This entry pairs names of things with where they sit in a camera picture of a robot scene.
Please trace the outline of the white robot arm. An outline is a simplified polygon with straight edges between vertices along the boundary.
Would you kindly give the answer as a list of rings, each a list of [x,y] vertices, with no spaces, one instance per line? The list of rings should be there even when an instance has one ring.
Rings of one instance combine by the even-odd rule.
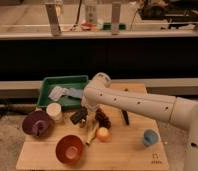
[[[144,94],[112,89],[111,78],[97,73],[83,90],[70,88],[72,97],[80,97],[82,105],[96,111],[100,104],[169,123],[189,133],[183,171],[198,171],[198,101],[186,98]]]

